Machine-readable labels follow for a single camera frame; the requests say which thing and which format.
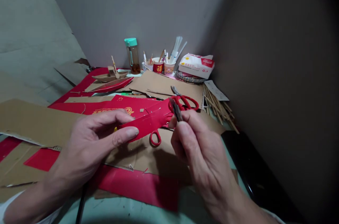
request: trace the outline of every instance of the person's left hand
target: person's left hand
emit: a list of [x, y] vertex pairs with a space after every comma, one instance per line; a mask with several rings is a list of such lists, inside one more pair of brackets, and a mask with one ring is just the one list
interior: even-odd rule
[[107, 111], [80, 118], [71, 138], [45, 177], [47, 184], [75, 190], [87, 182], [111, 150], [133, 139], [136, 127], [114, 128], [134, 120], [125, 110]]

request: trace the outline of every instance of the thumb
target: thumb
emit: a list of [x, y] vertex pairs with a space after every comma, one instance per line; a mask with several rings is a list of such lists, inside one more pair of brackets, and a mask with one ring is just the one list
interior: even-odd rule
[[101, 149], [105, 157], [111, 150], [130, 141], [139, 134], [139, 130], [136, 127], [124, 127], [110, 134], [109, 136], [100, 139], [96, 142], [96, 145]]

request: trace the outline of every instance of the fingernail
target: fingernail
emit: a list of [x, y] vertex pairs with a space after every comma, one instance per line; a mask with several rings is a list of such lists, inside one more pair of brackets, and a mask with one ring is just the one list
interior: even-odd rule
[[126, 130], [126, 136], [128, 138], [135, 138], [139, 134], [139, 130], [136, 127], [130, 127], [128, 130]]

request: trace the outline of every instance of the teal bottle cap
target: teal bottle cap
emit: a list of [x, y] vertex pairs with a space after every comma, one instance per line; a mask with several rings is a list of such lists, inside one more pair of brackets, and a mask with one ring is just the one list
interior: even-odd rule
[[128, 46], [128, 44], [130, 44], [130, 46], [137, 46], [137, 39], [136, 38], [128, 38], [128, 39], [124, 39], [126, 46]]

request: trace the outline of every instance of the red cup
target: red cup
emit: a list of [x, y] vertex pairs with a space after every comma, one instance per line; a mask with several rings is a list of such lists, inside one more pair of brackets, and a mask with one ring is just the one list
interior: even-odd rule
[[153, 58], [152, 61], [154, 61], [153, 64], [153, 72], [161, 74], [162, 73], [162, 69], [163, 69], [163, 61], [159, 61], [159, 57], [157, 58]]

